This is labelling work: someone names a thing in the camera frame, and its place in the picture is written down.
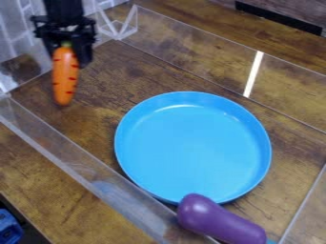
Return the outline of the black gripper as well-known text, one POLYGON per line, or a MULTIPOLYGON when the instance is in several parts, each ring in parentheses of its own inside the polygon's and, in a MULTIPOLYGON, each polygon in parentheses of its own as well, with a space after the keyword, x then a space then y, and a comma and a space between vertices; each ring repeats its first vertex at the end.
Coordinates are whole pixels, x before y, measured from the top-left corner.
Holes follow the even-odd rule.
POLYGON ((42 0, 46 15, 33 15, 35 35, 42 38, 49 55, 62 47, 62 38, 46 36, 62 28, 75 26, 71 46, 77 55, 79 68, 85 69, 94 60, 96 20, 85 16, 82 0, 42 0))

